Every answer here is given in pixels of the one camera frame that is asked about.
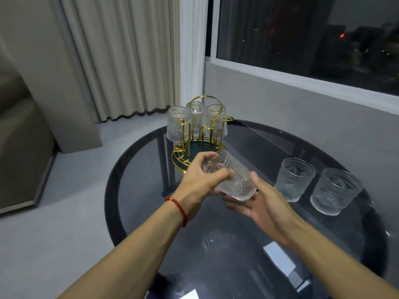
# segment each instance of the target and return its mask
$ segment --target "drinking glass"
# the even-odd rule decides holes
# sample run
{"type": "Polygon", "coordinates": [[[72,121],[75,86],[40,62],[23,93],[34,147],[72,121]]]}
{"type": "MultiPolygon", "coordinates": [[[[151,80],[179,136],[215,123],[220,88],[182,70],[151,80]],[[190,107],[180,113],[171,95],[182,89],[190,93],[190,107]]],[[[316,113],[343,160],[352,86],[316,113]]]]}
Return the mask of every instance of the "drinking glass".
{"type": "Polygon", "coordinates": [[[288,202],[297,202],[315,175],[315,168],[306,161],[286,158],[281,163],[275,188],[288,202]]]}
{"type": "MultiPolygon", "coordinates": [[[[220,104],[209,105],[206,109],[205,116],[205,126],[211,127],[212,120],[219,114],[220,107],[222,108],[222,113],[217,117],[217,119],[213,122],[213,138],[220,139],[220,136],[225,137],[227,135],[227,124],[223,121],[226,116],[226,107],[220,104]]],[[[211,135],[211,130],[205,131],[206,136],[211,135]]]]}
{"type": "Polygon", "coordinates": [[[218,150],[217,154],[217,157],[204,162],[202,171],[213,173],[221,168],[234,170],[234,177],[231,180],[221,182],[216,188],[239,201],[250,199],[254,195],[256,187],[249,179],[250,172],[247,167],[225,149],[218,150]]]}
{"type": "MultiPolygon", "coordinates": [[[[183,126],[179,124],[179,121],[183,120],[181,123],[191,123],[190,114],[186,108],[181,106],[170,108],[168,114],[166,137],[168,140],[179,143],[183,139],[183,126]]],[[[188,139],[188,129],[187,124],[184,126],[184,140],[188,139]]]]}
{"type": "Polygon", "coordinates": [[[339,169],[325,169],[310,197],[312,206],[323,214],[336,216],[362,191],[360,181],[339,169]]]}
{"type": "Polygon", "coordinates": [[[193,101],[187,103],[186,108],[192,114],[191,128],[193,129],[193,135],[199,136],[201,134],[204,105],[200,101],[193,101]]]}

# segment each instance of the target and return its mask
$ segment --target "black glass table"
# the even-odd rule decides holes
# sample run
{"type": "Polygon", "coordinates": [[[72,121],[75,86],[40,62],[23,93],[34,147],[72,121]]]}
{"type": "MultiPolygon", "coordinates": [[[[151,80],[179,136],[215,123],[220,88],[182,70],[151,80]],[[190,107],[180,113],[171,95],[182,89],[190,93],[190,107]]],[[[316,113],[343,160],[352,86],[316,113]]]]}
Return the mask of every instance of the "black glass table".
{"type": "MultiPolygon", "coordinates": [[[[235,120],[223,138],[227,150],[274,185],[287,157],[311,163],[317,175],[293,209],[330,240],[379,276],[387,265],[385,227],[363,190],[338,216],[327,216],[309,198],[322,170],[346,170],[310,143],[269,126],[235,120]]],[[[118,245],[170,195],[183,173],[171,161],[166,127],[131,145],[111,171],[105,191],[105,218],[118,245]]],[[[172,243],[150,288],[153,298],[180,298],[196,290],[200,299],[327,298],[321,283],[298,256],[281,248],[249,218],[207,198],[199,214],[172,243]]]]}

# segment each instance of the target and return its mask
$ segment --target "floor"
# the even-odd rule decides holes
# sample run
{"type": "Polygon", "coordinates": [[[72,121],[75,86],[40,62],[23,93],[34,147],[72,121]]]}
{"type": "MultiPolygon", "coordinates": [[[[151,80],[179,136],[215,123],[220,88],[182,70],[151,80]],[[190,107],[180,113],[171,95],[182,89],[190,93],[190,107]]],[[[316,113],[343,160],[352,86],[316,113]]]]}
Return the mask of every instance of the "floor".
{"type": "Polygon", "coordinates": [[[59,153],[37,208],[0,217],[1,298],[54,299],[112,250],[104,218],[108,175],[166,114],[101,124],[103,146],[59,153]]]}

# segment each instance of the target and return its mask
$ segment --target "sofa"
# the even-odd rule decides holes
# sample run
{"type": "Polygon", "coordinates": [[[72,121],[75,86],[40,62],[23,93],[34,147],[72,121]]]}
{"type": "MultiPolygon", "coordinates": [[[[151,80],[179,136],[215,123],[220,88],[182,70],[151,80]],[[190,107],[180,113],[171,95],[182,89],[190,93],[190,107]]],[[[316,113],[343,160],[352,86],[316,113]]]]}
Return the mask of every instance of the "sofa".
{"type": "Polygon", "coordinates": [[[22,78],[0,72],[0,213],[38,203],[54,145],[22,78]]]}

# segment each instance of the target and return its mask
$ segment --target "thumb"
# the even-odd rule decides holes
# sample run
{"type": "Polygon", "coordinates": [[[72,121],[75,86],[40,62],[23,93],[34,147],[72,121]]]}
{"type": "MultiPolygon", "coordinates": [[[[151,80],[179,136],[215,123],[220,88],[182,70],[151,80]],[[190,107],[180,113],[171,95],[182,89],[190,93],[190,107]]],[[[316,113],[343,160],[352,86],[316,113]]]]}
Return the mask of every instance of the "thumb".
{"type": "Polygon", "coordinates": [[[260,178],[256,172],[252,171],[250,174],[251,181],[255,187],[258,188],[259,191],[261,191],[265,196],[267,196],[271,191],[274,190],[274,188],[268,184],[266,181],[264,181],[262,178],[260,178]]]}
{"type": "Polygon", "coordinates": [[[215,188],[222,181],[227,181],[228,179],[232,179],[234,177],[234,174],[235,174],[234,170],[227,168],[222,168],[212,174],[208,174],[209,186],[215,188]]]}

